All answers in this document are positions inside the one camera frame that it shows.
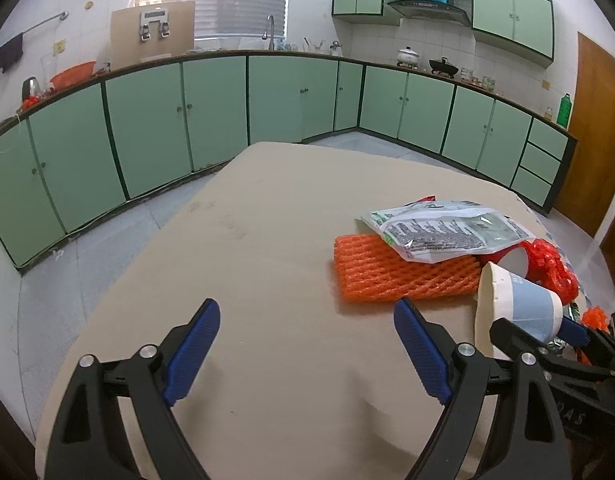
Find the beige tabletop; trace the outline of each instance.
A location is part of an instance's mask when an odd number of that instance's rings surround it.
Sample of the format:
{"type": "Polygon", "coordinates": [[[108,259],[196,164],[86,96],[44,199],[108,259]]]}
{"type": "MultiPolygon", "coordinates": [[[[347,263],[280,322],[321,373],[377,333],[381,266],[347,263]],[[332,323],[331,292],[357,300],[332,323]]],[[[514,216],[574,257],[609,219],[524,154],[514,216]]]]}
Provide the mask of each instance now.
{"type": "MultiPolygon", "coordinates": [[[[471,176],[318,146],[245,150],[137,256],[73,344],[41,418],[37,472],[79,357],[128,358],[214,298],[219,335],[173,409],[213,480],[405,478],[441,406],[401,345],[393,305],[340,300],[332,249],[359,232],[362,213],[431,194],[492,206],[545,236],[513,192],[471,176]]],[[[457,342],[473,341],[472,297],[417,306],[457,342]]],[[[460,478],[475,471],[491,400],[460,478]]],[[[141,474],[158,479],[127,399],[121,410],[141,474]]]]}

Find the faucet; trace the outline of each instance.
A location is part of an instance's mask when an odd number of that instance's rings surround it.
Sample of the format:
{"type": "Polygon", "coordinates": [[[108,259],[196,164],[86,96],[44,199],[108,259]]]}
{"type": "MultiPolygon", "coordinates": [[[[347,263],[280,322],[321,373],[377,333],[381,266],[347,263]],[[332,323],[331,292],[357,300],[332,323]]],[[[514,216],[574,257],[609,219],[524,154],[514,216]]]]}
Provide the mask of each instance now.
{"type": "Polygon", "coordinates": [[[271,33],[270,46],[268,47],[268,50],[274,50],[274,16],[271,14],[268,16],[268,19],[265,22],[265,31],[264,31],[264,34],[261,36],[261,39],[262,40],[268,39],[267,31],[268,31],[268,28],[270,27],[270,24],[272,25],[272,30],[270,31],[271,33]]]}

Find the dark towel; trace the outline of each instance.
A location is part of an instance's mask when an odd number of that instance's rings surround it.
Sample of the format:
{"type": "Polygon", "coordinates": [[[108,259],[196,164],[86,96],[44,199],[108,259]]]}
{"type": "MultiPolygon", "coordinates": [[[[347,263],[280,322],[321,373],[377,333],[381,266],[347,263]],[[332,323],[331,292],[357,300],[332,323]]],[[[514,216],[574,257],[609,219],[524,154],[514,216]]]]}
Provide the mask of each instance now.
{"type": "Polygon", "coordinates": [[[3,73],[12,68],[12,65],[21,59],[24,54],[24,35],[16,35],[0,48],[0,69],[3,73]]]}

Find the towel rack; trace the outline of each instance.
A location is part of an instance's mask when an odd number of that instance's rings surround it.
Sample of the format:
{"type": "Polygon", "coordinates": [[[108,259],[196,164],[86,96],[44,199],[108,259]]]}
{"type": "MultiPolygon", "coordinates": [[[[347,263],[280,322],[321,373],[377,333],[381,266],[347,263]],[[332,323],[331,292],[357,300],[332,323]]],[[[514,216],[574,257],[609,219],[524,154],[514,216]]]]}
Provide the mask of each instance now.
{"type": "Polygon", "coordinates": [[[67,18],[67,16],[70,14],[69,11],[64,10],[63,12],[60,12],[59,14],[55,14],[54,16],[51,16],[49,18],[46,18],[45,20],[43,20],[42,22],[37,23],[36,25],[25,29],[23,32],[21,32],[21,34],[27,34],[28,32],[30,32],[31,30],[40,27],[41,25],[43,25],[43,23],[47,23],[50,22],[51,20],[54,20],[56,18],[59,18],[61,21],[65,20],[67,18]]]}

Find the white and blue paper cup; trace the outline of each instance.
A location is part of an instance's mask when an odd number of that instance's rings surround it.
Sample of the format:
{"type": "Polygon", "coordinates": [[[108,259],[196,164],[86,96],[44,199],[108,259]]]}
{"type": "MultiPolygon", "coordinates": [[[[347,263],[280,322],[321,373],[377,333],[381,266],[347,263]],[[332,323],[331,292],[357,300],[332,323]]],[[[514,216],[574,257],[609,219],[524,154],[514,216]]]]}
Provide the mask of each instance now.
{"type": "Polygon", "coordinates": [[[486,357],[508,359],[490,341],[490,327],[501,317],[547,343],[561,328],[563,305],[555,292],[490,262],[478,284],[474,329],[476,348],[486,357]]]}

